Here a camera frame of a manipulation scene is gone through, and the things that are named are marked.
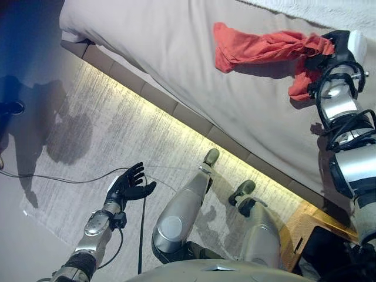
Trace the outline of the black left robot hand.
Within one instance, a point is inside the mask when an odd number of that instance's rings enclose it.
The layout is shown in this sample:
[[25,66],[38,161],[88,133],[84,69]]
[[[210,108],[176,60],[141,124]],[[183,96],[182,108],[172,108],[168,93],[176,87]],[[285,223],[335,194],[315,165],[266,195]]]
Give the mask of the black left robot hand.
[[143,183],[145,177],[143,162],[137,163],[120,175],[107,192],[104,205],[117,204],[124,211],[128,201],[144,199],[151,195],[157,183]]

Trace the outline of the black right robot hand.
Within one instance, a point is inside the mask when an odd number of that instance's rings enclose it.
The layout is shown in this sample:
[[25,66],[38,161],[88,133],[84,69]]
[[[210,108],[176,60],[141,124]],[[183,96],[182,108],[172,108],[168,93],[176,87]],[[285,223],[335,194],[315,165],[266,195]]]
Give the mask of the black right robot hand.
[[336,65],[342,61],[355,61],[354,55],[348,49],[348,40],[350,31],[336,30],[322,35],[323,38],[329,39],[334,45],[332,55],[316,55],[308,57],[304,66],[311,71],[324,71],[325,69]]

